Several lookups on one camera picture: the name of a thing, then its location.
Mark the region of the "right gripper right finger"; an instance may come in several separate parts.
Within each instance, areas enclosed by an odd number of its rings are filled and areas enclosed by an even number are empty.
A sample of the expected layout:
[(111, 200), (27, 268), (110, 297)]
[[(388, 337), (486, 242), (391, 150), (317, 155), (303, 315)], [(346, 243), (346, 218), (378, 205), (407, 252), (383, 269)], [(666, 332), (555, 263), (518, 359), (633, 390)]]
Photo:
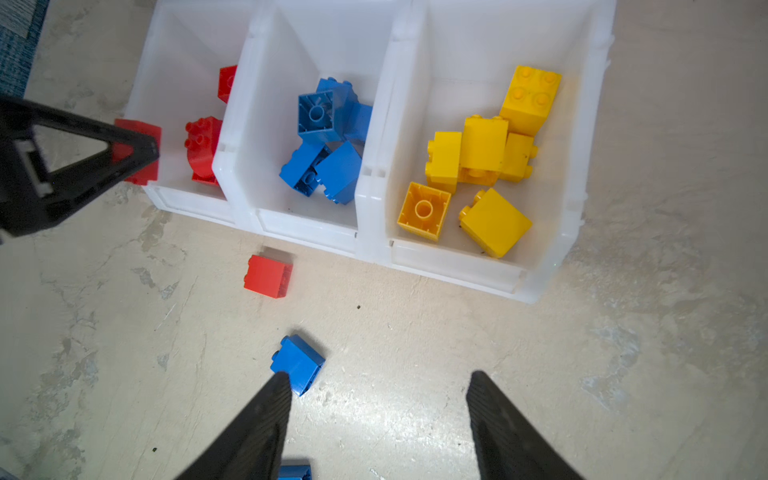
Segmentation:
[(466, 401), (482, 479), (581, 477), (485, 372), (472, 373)]

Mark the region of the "red square brick studs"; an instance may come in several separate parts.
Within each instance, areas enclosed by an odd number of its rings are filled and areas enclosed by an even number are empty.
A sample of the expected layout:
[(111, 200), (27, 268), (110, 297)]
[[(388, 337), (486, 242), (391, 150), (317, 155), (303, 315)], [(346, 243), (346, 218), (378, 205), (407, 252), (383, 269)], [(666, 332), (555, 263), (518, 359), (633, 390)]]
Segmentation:
[(218, 186), (213, 172), (213, 160), (218, 146), (222, 121), (215, 117), (200, 118), (185, 126), (187, 139), (184, 146), (193, 171), (192, 180)]

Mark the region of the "red long brick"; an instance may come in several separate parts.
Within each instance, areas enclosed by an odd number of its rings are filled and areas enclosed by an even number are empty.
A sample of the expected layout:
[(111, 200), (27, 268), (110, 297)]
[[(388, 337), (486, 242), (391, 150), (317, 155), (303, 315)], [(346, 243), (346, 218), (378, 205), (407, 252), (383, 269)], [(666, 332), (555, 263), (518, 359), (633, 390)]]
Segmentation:
[(229, 101), (236, 71), (236, 65), (221, 68), (219, 71), (217, 96), (225, 104)]

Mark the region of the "blue long studded brick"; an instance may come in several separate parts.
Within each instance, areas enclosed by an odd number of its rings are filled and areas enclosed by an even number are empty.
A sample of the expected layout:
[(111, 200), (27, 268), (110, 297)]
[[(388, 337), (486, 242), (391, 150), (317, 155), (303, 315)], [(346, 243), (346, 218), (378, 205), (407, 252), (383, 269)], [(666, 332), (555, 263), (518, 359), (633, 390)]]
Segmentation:
[(330, 154), (326, 144), (304, 141), (282, 166), (279, 177), (293, 190), (310, 197), (320, 185), (317, 165)]

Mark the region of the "yellow hollow brick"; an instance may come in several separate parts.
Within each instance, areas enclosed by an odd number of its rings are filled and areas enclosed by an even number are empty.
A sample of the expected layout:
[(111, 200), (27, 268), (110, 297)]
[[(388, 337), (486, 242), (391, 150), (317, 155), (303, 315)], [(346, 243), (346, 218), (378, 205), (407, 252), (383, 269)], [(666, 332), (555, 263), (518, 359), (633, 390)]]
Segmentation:
[(451, 198), (447, 191), (411, 182), (397, 224), (409, 233), (437, 242)]

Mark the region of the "blue large square brick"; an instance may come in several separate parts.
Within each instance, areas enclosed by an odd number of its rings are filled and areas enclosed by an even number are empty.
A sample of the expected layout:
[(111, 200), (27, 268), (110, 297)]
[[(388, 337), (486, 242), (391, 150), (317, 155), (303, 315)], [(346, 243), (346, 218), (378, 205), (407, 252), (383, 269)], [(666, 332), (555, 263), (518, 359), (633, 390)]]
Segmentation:
[(324, 195), (335, 204), (346, 205), (355, 197), (362, 158), (355, 146), (347, 141), (316, 166)]

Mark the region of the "small yellow brick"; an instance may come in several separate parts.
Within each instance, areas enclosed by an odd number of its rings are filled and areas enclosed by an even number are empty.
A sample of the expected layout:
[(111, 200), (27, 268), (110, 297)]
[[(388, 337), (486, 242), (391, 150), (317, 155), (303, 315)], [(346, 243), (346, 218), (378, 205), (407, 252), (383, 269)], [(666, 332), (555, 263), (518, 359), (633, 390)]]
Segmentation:
[(533, 167), (529, 164), (535, 158), (538, 148), (531, 136), (510, 132), (504, 149), (504, 160), (500, 179), (510, 182), (520, 182), (529, 178)]

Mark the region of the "yellow studded brick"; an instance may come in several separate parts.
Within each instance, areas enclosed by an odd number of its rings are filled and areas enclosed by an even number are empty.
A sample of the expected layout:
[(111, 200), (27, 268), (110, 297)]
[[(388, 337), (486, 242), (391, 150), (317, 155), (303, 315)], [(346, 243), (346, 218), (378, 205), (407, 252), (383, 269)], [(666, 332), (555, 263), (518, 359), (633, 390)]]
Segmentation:
[(517, 66), (499, 116), (508, 131), (535, 137), (551, 112), (562, 75), (530, 66)]

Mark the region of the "dark blue hollow brick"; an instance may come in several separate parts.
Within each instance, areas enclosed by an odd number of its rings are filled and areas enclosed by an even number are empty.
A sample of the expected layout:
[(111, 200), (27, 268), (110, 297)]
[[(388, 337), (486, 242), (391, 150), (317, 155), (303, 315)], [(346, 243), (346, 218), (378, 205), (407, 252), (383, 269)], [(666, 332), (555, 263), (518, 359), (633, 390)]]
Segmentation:
[(310, 93), (298, 97), (299, 137), (306, 142), (329, 143), (338, 140), (330, 93)]

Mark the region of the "blue tall brick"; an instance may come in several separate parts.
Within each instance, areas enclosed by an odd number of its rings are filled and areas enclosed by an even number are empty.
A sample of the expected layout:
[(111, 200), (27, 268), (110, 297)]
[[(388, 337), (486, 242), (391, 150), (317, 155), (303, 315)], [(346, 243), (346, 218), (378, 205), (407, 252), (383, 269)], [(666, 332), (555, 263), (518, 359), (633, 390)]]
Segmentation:
[(346, 80), (338, 81), (334, 77), (321, 78), (316, 92), (331, 94), (332, 112), (339, 123), (348, 118), (352, 104), (358, 101), (352, 84)]

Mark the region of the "yellow tall brick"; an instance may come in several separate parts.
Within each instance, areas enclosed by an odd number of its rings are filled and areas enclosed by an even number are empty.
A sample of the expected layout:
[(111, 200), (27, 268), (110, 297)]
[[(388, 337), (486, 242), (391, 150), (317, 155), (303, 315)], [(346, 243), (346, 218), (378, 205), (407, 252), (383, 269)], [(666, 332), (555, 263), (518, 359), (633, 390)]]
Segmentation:
[(493, 186), (500, 177), (507, 134), (508, 121), (502, 117), (468, 117), (462, 133), (458, 181)]

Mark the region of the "yellow long brick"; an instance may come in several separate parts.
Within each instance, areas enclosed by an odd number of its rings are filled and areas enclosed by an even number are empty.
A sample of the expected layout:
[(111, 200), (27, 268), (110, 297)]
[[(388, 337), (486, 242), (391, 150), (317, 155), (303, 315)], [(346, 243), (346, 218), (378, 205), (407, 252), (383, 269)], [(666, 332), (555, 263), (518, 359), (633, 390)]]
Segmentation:
[(436, 132), (428, 142), (425, 175), (429, 186), (451, 194), (456, 192), (461, 143), (461, 132)]

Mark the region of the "left white bin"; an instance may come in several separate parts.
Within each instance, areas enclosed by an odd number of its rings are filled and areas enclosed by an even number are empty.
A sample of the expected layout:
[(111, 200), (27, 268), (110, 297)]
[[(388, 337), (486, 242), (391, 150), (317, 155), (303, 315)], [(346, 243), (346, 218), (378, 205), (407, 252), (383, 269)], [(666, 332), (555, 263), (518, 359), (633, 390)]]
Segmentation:
[(257, 1), (159, 1), (125, 109), (162, 130), (159, 173), (144, 191), (155, 207), (226, 226), (235, 224), (222, 190), (193, 181), (185, 126), (222, 119), (221, 68), (238, 63)]

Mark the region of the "white bin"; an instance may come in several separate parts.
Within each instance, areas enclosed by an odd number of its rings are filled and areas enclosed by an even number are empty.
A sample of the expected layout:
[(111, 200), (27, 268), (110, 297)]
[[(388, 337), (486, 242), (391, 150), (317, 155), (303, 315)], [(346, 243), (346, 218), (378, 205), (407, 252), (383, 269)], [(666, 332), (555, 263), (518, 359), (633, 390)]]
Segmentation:
[(537, 301), (582, 224), (612, 1), (411, 1), (357, 185), (358, 254)]
[(257, 1), (159, 1), (125, 109), (162, 130), (159, 173), (144, 191), (155, 207), (226, 226), (235, 224), (222, 190), (193, 181), (185, 126), (222, 119), (221, 68), (238, 63)]
[(299, 98), (321, 80), (351, 83), (372, 106), (364, 145), (372, 156), (390, 84), (393, 46), (404, 33), (408, 1), (264, 1), (246, 30), (214, 171), (235, 225), (336, 254), (356, 257), (354, 203), (320, 190), (306, 196), (279, 173), (302, 140)]

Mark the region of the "middle white bin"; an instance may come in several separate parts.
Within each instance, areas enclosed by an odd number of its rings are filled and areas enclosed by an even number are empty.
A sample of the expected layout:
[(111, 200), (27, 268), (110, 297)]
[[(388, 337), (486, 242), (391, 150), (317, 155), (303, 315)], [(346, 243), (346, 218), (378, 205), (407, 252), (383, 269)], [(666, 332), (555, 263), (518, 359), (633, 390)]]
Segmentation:
[(390, 84), (393, 46), (404, 33), (408, 1), (264, 1), (246, 30), (214, 171), (235, 225), (336, 254), (356, 257), (354, 203), (320, 190), (306, 196), (279, 173), (302, 140), (299, 98), (321, 80), (351, 83), (372, 106), (364, 145), (372, 156)]

